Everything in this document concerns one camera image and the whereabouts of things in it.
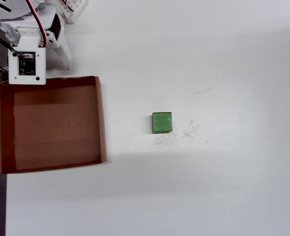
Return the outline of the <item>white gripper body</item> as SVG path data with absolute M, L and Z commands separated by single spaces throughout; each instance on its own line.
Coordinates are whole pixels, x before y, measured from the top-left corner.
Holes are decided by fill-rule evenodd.
M 56 8 L 45 6 L 37 10 L 36 13 L 41 23 L 41 28 L 35 17 L 30 13 L 11 20 L 0 20 L 0 29 L 6 33 L 6 38 L 16 46 L 20 38 L 28 34 L 30 36 L 39 36 L 41 39 L 40 46 L 43 46 L 42 30 L 44 30 L 48 49 L 65 47 L 64 21 L 57 13 Z

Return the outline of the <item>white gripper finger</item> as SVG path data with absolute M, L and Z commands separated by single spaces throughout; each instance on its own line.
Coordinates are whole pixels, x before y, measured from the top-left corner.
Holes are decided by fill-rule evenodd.
M 55 36 L 55 34 L 52 31 L 47 30 L 46 38 L 47 38 L 46 49 L 54 50 L 55 53 L 60 58 L 60 60 L 62 61 L 64 69 L 70 70 L 72 64 L 72 57 L 65 39 L 64 32 L 60 31 L 59 35 Z
M 47 69 L 64 69 L 62 60 L 53 49 L 46 51 L 46 67 Z

